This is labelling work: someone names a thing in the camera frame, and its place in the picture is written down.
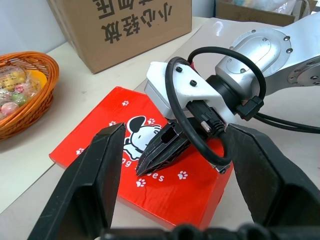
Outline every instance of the cable plug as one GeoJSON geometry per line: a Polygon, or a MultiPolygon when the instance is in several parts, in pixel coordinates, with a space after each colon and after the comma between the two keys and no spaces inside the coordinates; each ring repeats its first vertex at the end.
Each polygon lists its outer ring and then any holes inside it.
{"type": "Polygon", "coordinates": [[[225,125],[218,114],[203,100],[191,101],[186,108],[201,124],[208,135],[215,137],[225,132],[225,125]]]}
{"type": "Polygon", "coordinates": [[[258,96],[254,96],[252,99],[246,102],[245,105],[238,105],[235,108],[235,112],[239,114],[241,119],[249,121],[253,118],[264,105],[264,101],[258,96]]]}

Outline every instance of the black cable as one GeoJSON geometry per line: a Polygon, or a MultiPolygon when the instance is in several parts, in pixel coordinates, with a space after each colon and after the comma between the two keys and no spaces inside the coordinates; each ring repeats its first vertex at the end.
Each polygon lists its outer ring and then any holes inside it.
{"type": "Polygon", "coordinates": [[[190,65],[185,59],[181,57],[174,57],[168,62],[165,69],[165,88],[166,94],[171,106],[172,112],[183,130],[184,134],[187,136],[191,144],[200,152],[200,154],[211,164],[215,166],[227,166],[231,162],[232,152],[227,144],[227,138],[222,133],[219,137],[222,141],[224,149],[224,157],[216,155],[210,147],[201,139],[196,130],[192,127],[189,120],[185,116],[181,106],[179,104],[173,79],[173,72],[175,70],[175,64],[181,63],[184,65],[190,65]]]}
{"type": "Polygon", "coordinates": [[[270,120],[272,122],[279,123],[279,124],[288,125],[288,126],[292,126],[292,127],[303,129],[303,130],[315,131],[315,132],[320,133],[320,127],[309,126],[309,125],[304,125],[304,124],[300,124],[300,123],[295,123],[295,122],[292,122],[292,121],[287,121],[287,120],[279,119],[279,118],[276,118],[276,117],[273,117],[273,116],[265,115],[263,113],[257,113],[256,116],[258,116],[260,118],[264,118],[266,120],[270,120]]]}
{"type": "Polygon", "coordinates": [[[293,132],[300,132],[300,133],[308,133],[308,134],[320,134],[320,132],[316,132],[314,130],[306,130],[306,129],[301,129],[301,128],[297,128],[297,127],[293,127],[293,126],[288,126],[288,125],[282,125],[270,120],[267,120],[263,117],[260,116],[254,116],[253,118],[257,119],[260,122],[263,122],[265,124],[268,124],[270,126],[279,128],[279,129],[284,129],[284,130],[289,130],[289,131],[293,131],[293,132]]]}
{"type": "Polygon", "coordinates": [[[257,65],[255,65],[253,61],[251,61],[249,58],[242,55],[241,53],[230,50],[228,48],[218,47],[218,46],[205,46],[205,47],[198,48],[198,49],[194,50],[192,53],[190,53],[190,55],[188,57],[189,64],[191,64],[193,62],[195,56],[197,56],[199,54],[207,54],[207,53],[226,55],[231,58],[237,59],[240,62],[242,62],[243,64],[245,64],[249,69],[252,70],[252,72],[256,76],[256,79],[258,80],[258,83],[260,86],[260,92],[259,92],[258,97],[261,100],[265,99],[266,89],[267,89],[266,79],[265,79],[265,76],[263,75],[263,73],[261,72],[260,68],[257,65]]]}
{"type": "MultiPolygon", "coordinates": [[[[249,58],[246,56],[227,49],[223,47],[216,47],[216,46],[207,46],[207,47],[201,47],[196,50],[194,50],[192,53],[190,53],[188,57],[188,62],[191,64],[194,60],[194,57],[199,55],[199,54],[206,54],[206,53],[217,53],[217,54],[223,54],[229,57],[232,57],[234,59],[239,60],[240,62],[244,63],[247,67],[249,67],[252,72],[255,74],[259,86],[260,86],[260,93],[259,93],[259,98],[263,100],[266,96],[266,79],[261,72],[261,70],[255,65],[249,58]]],[[[255,119],[271,125],[273,127],[281,128],[281,129],[286,129],[289,131],[295,131],[295,132],[303,132],[303,133],[311,133],[311,134],[320,134],[320,127],[315,127],[315,126],[309,126],[309,125],[304,125],[300,123],[295,123],[287,120],[282,120],[276,117],[268,116],[262,113],[257,113],[255,115],[255,119]]]]}

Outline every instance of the red box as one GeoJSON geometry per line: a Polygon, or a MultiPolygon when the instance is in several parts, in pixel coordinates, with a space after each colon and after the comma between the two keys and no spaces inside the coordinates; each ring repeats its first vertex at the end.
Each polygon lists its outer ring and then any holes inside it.
{"type": "MultiPolygon", "coordinates": [[[[149,98],[116,87],[49,155],[68,167],[102,128],[127,123],[118,199],[145,216],[172,229],[179,224],[209,226],[232,167],[220,175],[191,146],[169,168],[143,177],[136,176],[139,157],[148,142],[167,121],[149,98]]],[[[223,155],[219,140],[210,147],[223,155]]]]}

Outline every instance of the black mechanical part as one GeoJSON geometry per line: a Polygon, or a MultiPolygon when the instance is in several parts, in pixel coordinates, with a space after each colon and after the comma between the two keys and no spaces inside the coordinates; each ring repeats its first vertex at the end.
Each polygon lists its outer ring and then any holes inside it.
{"type": "Polygon", "coordinates": [[[320,226],[320,191],[267,135],[233,124],[226,135],[234,151],[235,176],[255,223],[320,226]]]}
{"type": "Polygon", "coordinates": [[[109,229],[119,186],[125,128],[97,135],[65,171],[30,240],[318,240],[320,191],[268,136],[229,124],[234,171],[255,225],[238,231],[189,225],[160,229],[109,229]]]}
{"type": "Polygon", "coordinates": [[[106,229],[100,240],[319,240],[320,227],[271,227],[246,224],[238,231],[209,228],[200,231],[180,225],[172,232],[161,229],[106,229]]]}
{"type": "Polygon", "coordinates": [[[94,240],[110,228],[126,127],[102,129],[65,170],[28,240],[94,240]]]}
{"type": "Polygon", "coordinates": [[[235,114],[237,106],[241,104],[241,98],[237,92],[217,75],[210,76],[206,82],[222,96],[226,106],[235,114]]]}
{"type": "Polygon", "coordinates": [[[240,118],[249,121],[259,112],[263,105],[264,101],[262,101],[258,96],[254,96],[249,99],[245,105],[238,105],[235,112],[240,116],[240,118]]]}
{"type": "Polygon", "coordinates": [[[195,81],[195,80],[191,80],[190,81],[190,85],[192,86],[192,87],[195,87],[195,86],[197,86],[197,82],[195,81]]]}
{"type": "MultiPolygon", "coordinates": [[[[208,135],[197,120],[193,117],[188,118],[188,120],[200,137],[206,140],[208,135]]],[[[168,124],[149,142],[139,158],[136,167],[137,176],[154,173],[171,166],[190,144],[177,121],[169,120],[168,124]]]]}
{"type": "Polygon", "coordinates": [[[219,137],[225,133],[225,125],[218,117],[219,115],[205,101],[195,100],[188,102],[186,108],[211,137],[219,137]]]}
{"type": "Polygon", "coordinates": [[[176,70],[178,73],[182,73],[182,71],[183,71],[182,67],[180,67],[180,66],[177,66],[177,67],[175,68],[175,70],[176,70]]]}

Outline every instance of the brown cardboard box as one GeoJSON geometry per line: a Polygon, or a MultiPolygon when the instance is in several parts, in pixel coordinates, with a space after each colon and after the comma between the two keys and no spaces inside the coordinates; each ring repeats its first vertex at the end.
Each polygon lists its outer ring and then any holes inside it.
{"type": "MultiPolygon", "coordinates": [[[[317,1],[309,0],[311,11],[315,9],[317,1]]],[[[302,5],[300,15],[305,10],[305,4],[302,5]]],[[[271,11],[263,11],[244,6],[237,6],[232,3],[217,0],[215,16],[220,19],[233,20],[238,22],[258,22],[276,26],[287,26],[295,21],[295,16],[286,15],[271,11]]]]}
{"type": "Polygon", "coordinates": [[[47,0],[68,42],[97,73],[192,29],[192,0],[47,0]]]}

